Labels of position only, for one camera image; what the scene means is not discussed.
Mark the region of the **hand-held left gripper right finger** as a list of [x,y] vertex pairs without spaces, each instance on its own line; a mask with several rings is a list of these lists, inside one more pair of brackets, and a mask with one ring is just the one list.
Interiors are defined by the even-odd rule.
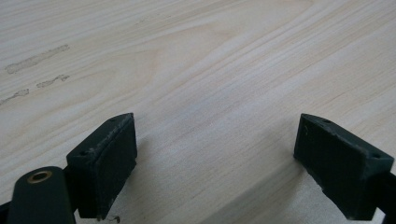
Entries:
[[394,158],[336,123],[300,116],[293,157],[349,220],[394,219]]

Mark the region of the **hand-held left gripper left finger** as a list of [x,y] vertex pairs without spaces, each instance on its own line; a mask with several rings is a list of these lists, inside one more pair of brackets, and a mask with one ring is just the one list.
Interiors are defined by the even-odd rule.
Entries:
[[106,120],[67,156],[74,205],[82,218],[106,218],[136,166],[134,115]]

